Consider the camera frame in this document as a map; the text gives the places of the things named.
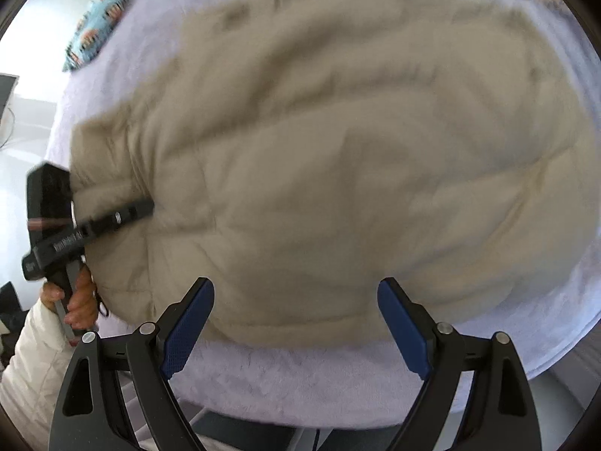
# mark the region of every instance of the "beige puffer jacket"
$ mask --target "beige puffer jacket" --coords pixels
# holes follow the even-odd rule
[[[469,0],[247,0],[72,141],[76,214],[151,195],[86,251],[137,324],[199,276],[204,336],[387,337],[378,282],[464,321],[564,283],[593,238],[593,128],[520,13]]]

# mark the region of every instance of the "fuzzy white fabric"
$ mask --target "fuzzy white fabric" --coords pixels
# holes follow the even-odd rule
[[[112,108],[179,46],[178,24],[188,11],[226,0],[133,0],[99,57],[73,75],[59,103],[47,158],[68,164],[71,128]],[[576,20],[531,0],[519,6],[548,37],[583,103],[601,128],[601,65]],[[546,370],[601,317],[601,242],[563,287],[528,303],[506,300],[458,326],[464,334],[509,333],[530,378]],[[103,321],[103,335],[131,328]],[[171,381],[177,396],[243,419],[306,427],[366,428],[402,421],[419,390],[392,343],[362,348],[282,351],[199,342]],[[465,403],[464,379],[455,410]]]

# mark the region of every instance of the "white wall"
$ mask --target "white wall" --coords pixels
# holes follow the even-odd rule
[[[20,76],[22,98],[58,102],[64,51],[90,0],[28,0],[0,41],[0,73]]]

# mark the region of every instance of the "blue patterned pillow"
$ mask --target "blue patterned pillow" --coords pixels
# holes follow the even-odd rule
[[[65,50],[63,71],[74,71],[92,61],[121,20],[126,0],[93,0],[77,24]]]

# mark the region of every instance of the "metal screw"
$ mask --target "metal screw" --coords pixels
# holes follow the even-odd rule
[[[96,335],[94,333],[85,333],[81,338],[81,342],[88,344],[91,343],[94,339],[96,339]]]
[[[145,324],[140,325],[140,328],[139,328],[140,334],[144,334],[145,336],[148,336],[148,334],[154,333],[155,327],[156,327],[156,325],[154,325],[152,322],[146,322]]]
[[[507,336],[506,333],[497,333],[495,337],[501,344],[509,344],[511,341],[511,339],[509,338],[509,336]]]
[[[453,326],[449,324],[449,322],[439,322],[438,324],[436,324],[436,328],[441,334],[448,335],[453,333]]]

